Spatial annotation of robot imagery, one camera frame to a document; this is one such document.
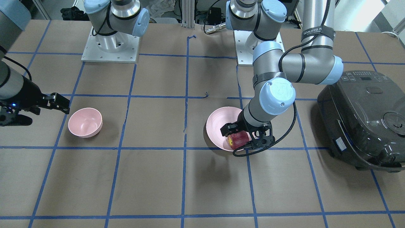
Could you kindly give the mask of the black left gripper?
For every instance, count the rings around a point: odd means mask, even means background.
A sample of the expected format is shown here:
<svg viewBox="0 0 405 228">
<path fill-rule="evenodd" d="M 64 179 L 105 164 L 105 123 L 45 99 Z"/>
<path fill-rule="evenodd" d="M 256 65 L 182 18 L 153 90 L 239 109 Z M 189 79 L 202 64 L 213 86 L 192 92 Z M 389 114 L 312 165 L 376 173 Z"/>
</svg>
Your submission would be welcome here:
<svg viewBox="0 0 405 228">
<path fill-rule="evenodd" d="M 221 135 L 232 140 L 234 151 L 243 149 L 267 150 L 275 144 L 270 122 L 262 126 L 253 126 L 244 117 L 244 110 L 237 116 L 233 123 L 226 123 L 221 128 Z"/>
</svg>

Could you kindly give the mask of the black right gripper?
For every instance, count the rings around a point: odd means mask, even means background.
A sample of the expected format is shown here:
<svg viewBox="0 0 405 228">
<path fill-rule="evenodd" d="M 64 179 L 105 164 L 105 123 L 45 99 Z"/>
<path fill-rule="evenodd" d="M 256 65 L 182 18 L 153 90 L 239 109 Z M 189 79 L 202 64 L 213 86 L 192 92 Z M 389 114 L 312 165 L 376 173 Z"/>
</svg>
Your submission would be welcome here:
<svg viewBox="0 0 405 228">
<path fill-rule="evenodd" d="M 39 87 L 24 76 L 9 76 L 1 84 L 1 126 L 29 126 L 32 118 L 19 114 L 21 110 L 39 115 L 36 107 L 41 100 L 41 107 L 59 110 L 70 114 L 70 100 L 54 92 L 42 94 Z"/>
</svg>

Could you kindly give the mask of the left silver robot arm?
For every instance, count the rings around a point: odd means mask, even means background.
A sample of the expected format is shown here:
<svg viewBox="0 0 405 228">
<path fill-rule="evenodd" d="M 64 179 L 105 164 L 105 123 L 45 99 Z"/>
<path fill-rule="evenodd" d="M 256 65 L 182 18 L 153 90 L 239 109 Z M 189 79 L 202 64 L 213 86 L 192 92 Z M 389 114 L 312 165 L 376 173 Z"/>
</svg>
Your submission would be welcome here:
<svg viewBox="0 0 405 228">
<path fill-rule="evenodd" d="M 226 27 L 251 31 L 259 43 L 253 50 L 253 89 L 255 95 L 238 115 L 237 121 L 221 128 L 225 137 L 246 132 L 251 140 L 238 144 L 234 151 L 264 151 L 277 141 L 271 120 L 296 107 L 293 83 L 334 84 L 343 72 L 343 62 L 333 55 L 335 39 L 334 0 L 304 1 L 301 43 L 282 50 L 275 41 L 287 17 L 279 0 L 230 0 L 227 2 Z"/>
</svg>

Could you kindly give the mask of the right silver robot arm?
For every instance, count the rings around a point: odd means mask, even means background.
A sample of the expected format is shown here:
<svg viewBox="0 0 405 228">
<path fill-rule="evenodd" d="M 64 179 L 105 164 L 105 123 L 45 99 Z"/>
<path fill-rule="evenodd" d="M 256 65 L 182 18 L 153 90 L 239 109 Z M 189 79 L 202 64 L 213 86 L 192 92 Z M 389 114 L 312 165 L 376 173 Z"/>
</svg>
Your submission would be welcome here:
<svg viewBox="0 0 405 228">
<path fill-rule="evenodd" d="M 32 118 L 20 111 L 39 115 L 42 108 L 70 112 L 70 100 L 54 92 L 42 93 L 29 70 L 7 56 L 8 50 L 31 20 L 28 9 L 18 0 L 1 1 L 1 126 L 29 126 Z M 92 36 L 104 52 L 120 51 L 125 35 L 142 37 L 150 12 L 139 0 L 85 0 L 85 13 L 93 27 Z"/>
</svg>

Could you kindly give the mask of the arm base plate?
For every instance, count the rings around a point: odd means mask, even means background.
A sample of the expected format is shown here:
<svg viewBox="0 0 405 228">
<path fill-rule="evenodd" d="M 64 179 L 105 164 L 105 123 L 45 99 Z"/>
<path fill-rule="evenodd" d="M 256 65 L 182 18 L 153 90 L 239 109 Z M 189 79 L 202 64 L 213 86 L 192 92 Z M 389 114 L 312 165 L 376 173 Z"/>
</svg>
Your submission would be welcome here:
<svg viewBox="0 0 405 228">
<path fill-rule="evenodd" d="M 265 39 L 258 38 L 252 31 L 234 31 L 235 49 L 237 54 L 237 66 L 251 67 L 253 65 L 253 56 L 256 47 L 262 47 L 261 43 L 267 42 Z"/>
<path fill-rule="evenodd" d="M 83 62 L 137 63 L 141 37 L 117 32 L 111 36 L 94 36 L 93 27 L 83 50 Z"/>
</svg>

